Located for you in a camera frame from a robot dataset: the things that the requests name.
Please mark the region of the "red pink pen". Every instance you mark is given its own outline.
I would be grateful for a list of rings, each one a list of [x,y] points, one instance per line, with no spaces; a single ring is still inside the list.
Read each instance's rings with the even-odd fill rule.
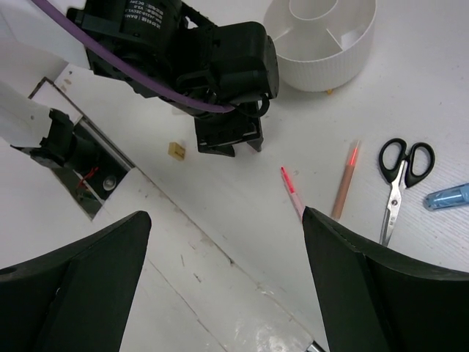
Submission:
[[[283,180],[284,186],[289,195],[292,206],[295,209],[295,212],[298,215],[299,220],[302,221],[305,206],[303,202],[301,201],[299,194],[296,191],[296,187],[294,186],[287,169],[284,166],[282,166],[280,168],[280,171],[281,171],[281,178]]]

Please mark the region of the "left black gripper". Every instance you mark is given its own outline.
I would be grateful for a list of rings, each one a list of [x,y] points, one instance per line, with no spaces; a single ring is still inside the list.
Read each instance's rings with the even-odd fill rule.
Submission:
[[[264,26],[250,21],[187,29],[177,54],[177,90],[231,108],[225,113],[184,110],[194,118],[198,151],[234,158],[234,146],[246,143],[260,153],[260,119],[279,89],[276,49]]]

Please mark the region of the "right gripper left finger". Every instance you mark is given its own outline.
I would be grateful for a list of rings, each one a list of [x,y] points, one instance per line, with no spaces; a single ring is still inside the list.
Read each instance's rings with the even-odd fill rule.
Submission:
[[[1,270],[2,351],[119,351],[152,222],[137,211]]]

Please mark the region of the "brown orange pen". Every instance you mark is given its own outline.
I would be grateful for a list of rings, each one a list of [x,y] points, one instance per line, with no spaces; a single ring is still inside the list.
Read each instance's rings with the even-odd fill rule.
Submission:
[[[344,172],[341,177],[341,182],[336,194],[335,202],[333,204],[333,210],[331,213],[332,219],[338,221],[341,218],[342,212],[344,210],[344,205],[347,200],[347,194],[352,182],[353,173],[358,160],[358,154],[361,146],[361,141],[354,141],[349,150],[347,156],[346,164],[344,167]]]

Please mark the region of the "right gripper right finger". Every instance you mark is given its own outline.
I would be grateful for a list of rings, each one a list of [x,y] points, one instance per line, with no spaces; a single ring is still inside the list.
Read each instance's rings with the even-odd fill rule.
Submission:
[[[313,208],[303,231],[331,351],[468,350],[468,273],[395,252]]]

